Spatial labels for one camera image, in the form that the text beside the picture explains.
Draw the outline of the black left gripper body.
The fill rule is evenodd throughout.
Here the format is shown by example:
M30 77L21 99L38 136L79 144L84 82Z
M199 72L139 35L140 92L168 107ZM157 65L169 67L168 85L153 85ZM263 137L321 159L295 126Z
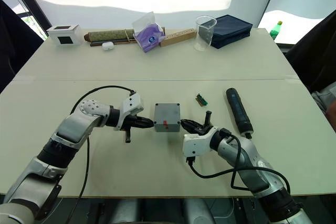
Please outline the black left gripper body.
M125 117L122 130L125 132L125 142L131 142L131 128L139 126L139 117L137 115L128 115Z

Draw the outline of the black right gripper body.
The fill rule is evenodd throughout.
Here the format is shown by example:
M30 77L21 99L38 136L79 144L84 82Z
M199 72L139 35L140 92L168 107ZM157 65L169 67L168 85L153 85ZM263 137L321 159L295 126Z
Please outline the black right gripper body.
M210 129L213 127L213 125L211 124L211 115L212 115L211 111L206 111L204 124L197 128L199 135L207 134L210 131Z

